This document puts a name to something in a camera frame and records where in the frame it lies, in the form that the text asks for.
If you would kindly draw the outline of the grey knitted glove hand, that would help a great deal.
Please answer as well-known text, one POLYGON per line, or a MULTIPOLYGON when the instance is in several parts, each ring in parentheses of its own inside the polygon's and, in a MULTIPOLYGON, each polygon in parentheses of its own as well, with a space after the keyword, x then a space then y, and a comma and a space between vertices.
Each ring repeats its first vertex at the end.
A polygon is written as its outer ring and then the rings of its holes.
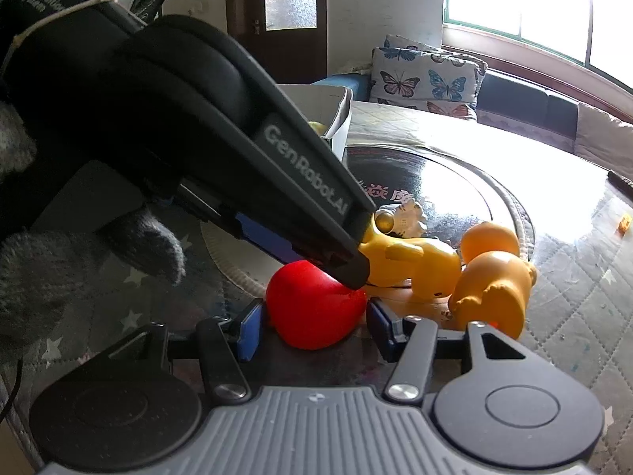
POLYGON ((1 362, 23 357, 53 330, 64 308, 84 297, 114 253, 146 275, 177 284, 184 250, 147 208, 131 211, 94 233, 30 232, 36 146, 12 106, 1 105, 1 362))

